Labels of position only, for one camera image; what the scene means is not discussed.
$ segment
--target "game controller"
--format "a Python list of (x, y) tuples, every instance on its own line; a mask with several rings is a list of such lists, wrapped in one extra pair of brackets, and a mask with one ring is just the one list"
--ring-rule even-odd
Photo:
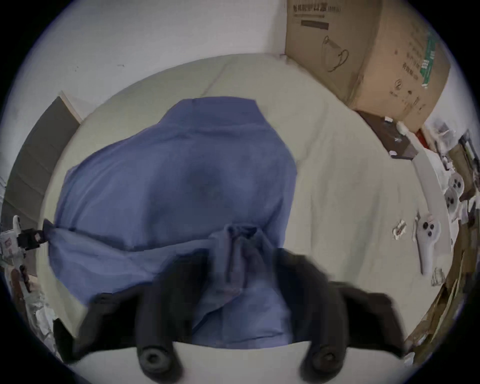
[(463, 194), (463, 191), (465, 190), (463, 178), (458, 172), (452, 173), (450, 179), (448, 179), (448, 186), (455, 190), (458, 198), (460, 198), (460, 196)]
[(450, 220), (455, 217), (456, 210), (458, 209), (458, 205), (460, 204), (460, 200), (458, 199), (457, 192), (452, 188), (448, 188), (445, 192), (445, 203), (447, 204), (448, 216)]
[(432, 276), (433, 246), (440, 238), (440, 221), (428, 214), (422, 216), (417, 225), (417, 243), (420, 251), (420, 270), (424, 276)]

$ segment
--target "cardboard box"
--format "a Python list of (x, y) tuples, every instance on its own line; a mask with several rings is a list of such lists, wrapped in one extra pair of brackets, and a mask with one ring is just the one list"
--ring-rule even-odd
[(400, 0), (288, 0), (285, 53), (350, 108), (418, 131), (450, 64), (439, 38)]

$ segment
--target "blue cloth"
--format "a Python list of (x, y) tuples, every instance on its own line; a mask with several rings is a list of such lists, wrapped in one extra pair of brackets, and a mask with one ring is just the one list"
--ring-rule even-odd
[(44, 225), (50, 265), (87, 304), (206, 248), (213, 278), (194, 343), (288, 344), (272, 252), (284, 240), (295, 178), (290, 152), (255, 101), (182, 100), (158, 124), (69, 170), (55, 227)]

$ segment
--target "red object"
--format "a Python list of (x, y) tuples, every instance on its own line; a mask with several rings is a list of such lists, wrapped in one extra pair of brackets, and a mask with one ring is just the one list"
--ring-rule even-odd
[(416, 133), (415, 133), (415, 136), (418, 137), (418, 139), (420, 140), (421, 144), (427, 148), (427, 149), (430, 149), (430, 147), (428, 146), (427, 144), (427, 141), (425, 140), (425, 136), (423, 136), (423, 133), (421, 131), (421, 129), (419, 129)]

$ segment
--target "white bedsheet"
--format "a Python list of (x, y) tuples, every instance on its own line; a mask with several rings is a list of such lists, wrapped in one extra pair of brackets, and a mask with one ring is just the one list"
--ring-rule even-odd
[[(60, 158), (41, 218), (53, 221), (65, 174), (102, 147), (158, 122), (184, 98), (252, 98), (291, 150), (298, 169), (285, 248), (311, 257), (333, 279), (385, 292), (408, 335), (439, 287), (420, 273), (412, 228), (427, 204), (412, 163), (393, 160), (362, 118), (285, 57), (232, 55), (188, 63), (131, 85), (97, 108)], [(407, 232), (395, 240), (401, 220)], [(446, 274), (451, 257), (436, 260)], [(54, 277), (47, 246), (37, 274), (48, 301), (74, 334), (85, 308)]]

